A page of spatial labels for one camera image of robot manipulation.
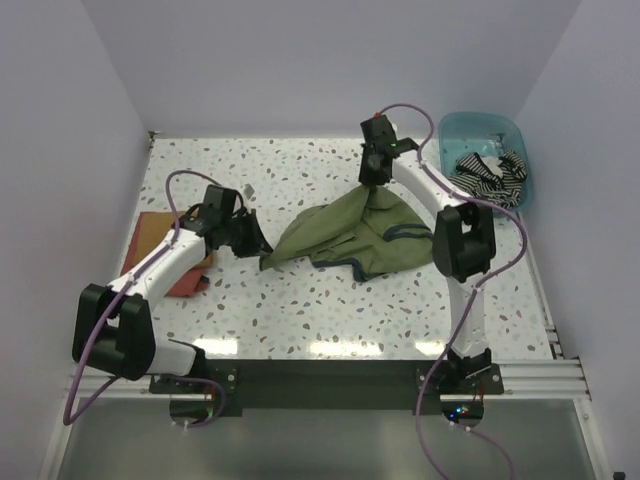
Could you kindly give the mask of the olive green tank top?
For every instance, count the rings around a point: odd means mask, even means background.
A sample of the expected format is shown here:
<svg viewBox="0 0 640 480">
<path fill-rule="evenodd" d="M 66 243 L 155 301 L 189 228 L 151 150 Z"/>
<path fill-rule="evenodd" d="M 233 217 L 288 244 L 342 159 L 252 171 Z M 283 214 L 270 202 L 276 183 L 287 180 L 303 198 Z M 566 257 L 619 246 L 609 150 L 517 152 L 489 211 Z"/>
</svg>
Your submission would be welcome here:
<svg viewBox="0 0 640 480">
<path fill-rule="evenodd" d="M 433 262 L 433 232 L 387 188 L 358 186 L 333 202 L 300 212 L 262 270 L 306 257 L 316 268 L 349 266 L 357 282 Z"/>
</svg>

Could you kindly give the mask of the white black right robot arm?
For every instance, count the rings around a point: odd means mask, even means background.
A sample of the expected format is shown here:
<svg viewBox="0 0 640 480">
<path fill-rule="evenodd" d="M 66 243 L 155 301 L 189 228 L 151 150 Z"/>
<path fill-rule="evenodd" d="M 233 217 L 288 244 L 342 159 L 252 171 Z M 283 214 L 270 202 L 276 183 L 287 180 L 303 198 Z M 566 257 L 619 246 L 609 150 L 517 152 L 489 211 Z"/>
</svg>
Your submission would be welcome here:
<svg viewBox="0 0 640 480">
<path fill-rule="evenodd" d="M 447 365 L 440 371 L 452 390 L 469 392 L 492 363 L 485 332 L 484 292 L 476 285 L 496 255 L 491 209 L 474 203 L 440 172 L 421 166 L 421 147 L 410 138 L 398 138 L 385 115 L 374 115 L 360 128 L 364 143 L 359 181 L 380 186 L 394 180 L 435 219 L 432 258 L 446 278 L 451 309 Z"/>
</svg>

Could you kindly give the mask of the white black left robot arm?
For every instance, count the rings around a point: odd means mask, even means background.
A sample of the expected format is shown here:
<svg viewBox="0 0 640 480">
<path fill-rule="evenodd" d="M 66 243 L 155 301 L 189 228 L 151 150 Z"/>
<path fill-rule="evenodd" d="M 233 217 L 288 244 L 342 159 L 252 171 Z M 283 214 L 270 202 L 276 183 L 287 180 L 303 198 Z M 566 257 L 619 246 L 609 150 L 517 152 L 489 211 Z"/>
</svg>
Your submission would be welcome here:
<svg viewBox="0 0 640 480">
<path fill-rule="evenodd" d="M 106 286 L 88 285 L 79 298 L 72 358 L 118 378 L 171 375 L 185 392 L 207 380 L 205 354 L 195 345 L 162 340 L 152 313 L 169 290 L 221 247 L 238 258 L 266 256 L 272 248 L 241 191 L 207 187 L 203 200 L 174 218 L 160 243 Z"/>
</svg>

